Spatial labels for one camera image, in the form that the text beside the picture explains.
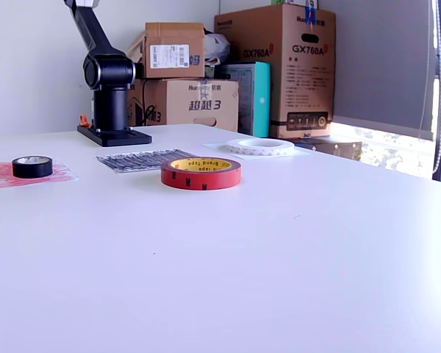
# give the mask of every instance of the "tape roll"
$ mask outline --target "tape roll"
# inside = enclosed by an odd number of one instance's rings
[[[162,183],[185,190],[219,190],[240,183],[242,167],[223,158],[194,157],[162,164]]]
[[[229,152],[254,156],[282,156],[294,152],[294,143],[273,138],[249,138],[229,141]]]
[[[52,174],[52,159],[42,156],[27,156],[12,161],[13,176],[21,179],[36,179]]]

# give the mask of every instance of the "black electrical tape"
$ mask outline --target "black electrical tape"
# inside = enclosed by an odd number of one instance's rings
[[[48,177],[52,174],[52,159],[41,156],[28,156],[12,161],[13,176],[22,179]]]

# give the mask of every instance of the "black cable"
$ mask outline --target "black cable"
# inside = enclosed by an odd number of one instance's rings
[[[143,111],[143,120],[142,120],[142,126],[147,126],[147,119],[150,119],[150,116],[155,111],[155,106],[153,104],[149,105],[146,109],[146,83],[150,79],[144,79],[144,82],[142,84],[142,111]]]

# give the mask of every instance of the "teal box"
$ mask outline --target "teal box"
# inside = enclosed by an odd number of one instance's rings
[[[269,136],[270,73],[270,64],[260,62],[225,64],[215,68],[217,78],[238,82],[238,132],[257,138]]]

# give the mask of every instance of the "white tape roll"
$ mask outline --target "white tape roll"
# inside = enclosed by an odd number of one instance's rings
[[[254,156],[283,156],[294,152],[294,143],[272,138],[249,138],[229,141],[229,152]]]

